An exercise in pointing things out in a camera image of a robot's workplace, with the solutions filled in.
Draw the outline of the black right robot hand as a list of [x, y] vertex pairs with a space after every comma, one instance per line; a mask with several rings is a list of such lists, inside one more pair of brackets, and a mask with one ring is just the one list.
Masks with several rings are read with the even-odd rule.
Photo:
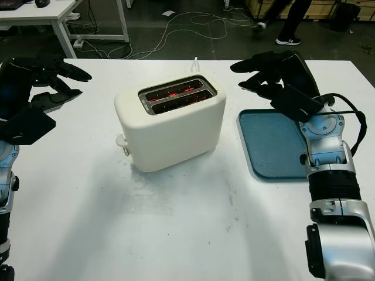
[[272, 100], [288, 85], [309, 98], [320, 96], [310, 69], [295, 51], [268, 51], [255, 54], [249, 59], [232, 64], [230, 69], [235, 73], [256, 72], [257, 74], [238, 85], [268, 100]]

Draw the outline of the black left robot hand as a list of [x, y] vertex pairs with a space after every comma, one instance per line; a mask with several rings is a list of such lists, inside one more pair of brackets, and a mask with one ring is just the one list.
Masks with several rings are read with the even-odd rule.
[[9, 120], [29, 103], [33, 87], [50, 87], [68, 93], [72, 89], [60, 79], [88, 82], [92, 76], [64, 62], [60, 55], [9, 57], [1, 64], [1, 119]]

